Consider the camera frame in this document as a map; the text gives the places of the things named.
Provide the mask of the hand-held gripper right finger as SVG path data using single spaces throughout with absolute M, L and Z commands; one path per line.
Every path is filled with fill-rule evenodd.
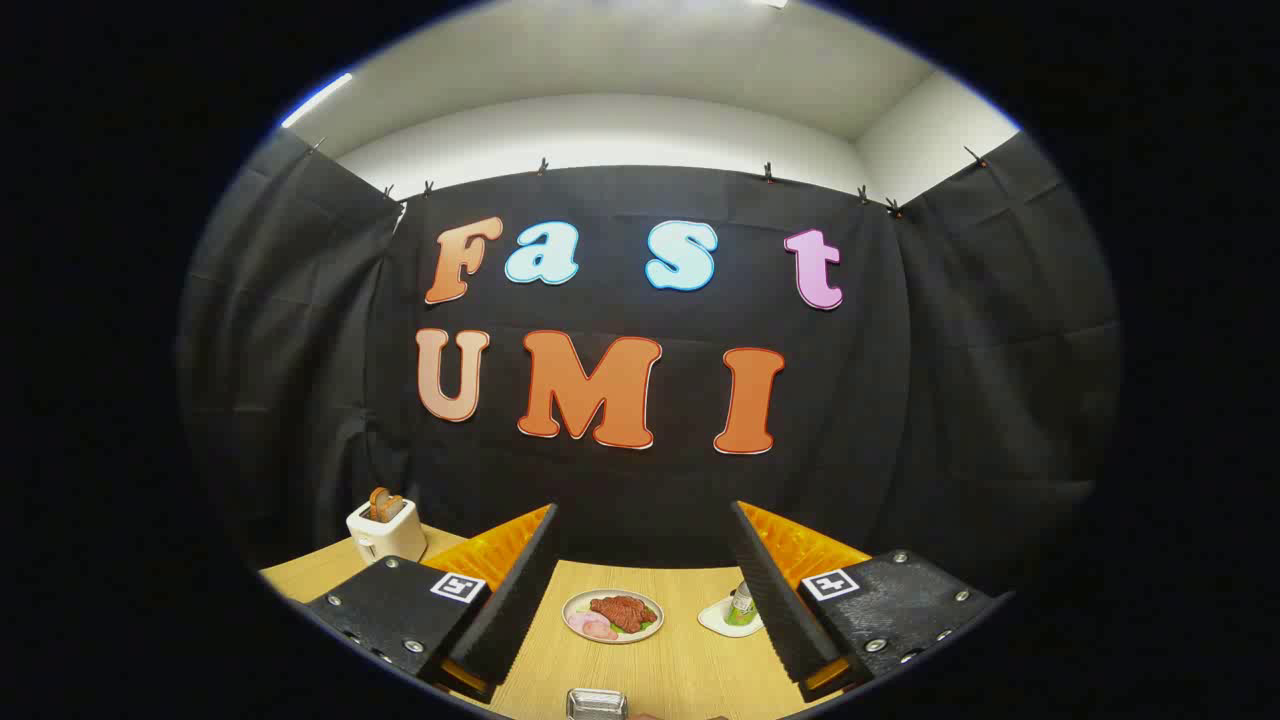
M 744 501 L 730 547 L 806 702 L 895 674 L 1001 606 L 914 551 L 869 555 Z

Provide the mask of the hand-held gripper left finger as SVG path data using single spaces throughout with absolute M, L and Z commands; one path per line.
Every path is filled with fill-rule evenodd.
M 548 503 L 420 562 L 390 555 L 306 602 L 375 660 L 489 702 L 509 675 L 561 553 Z

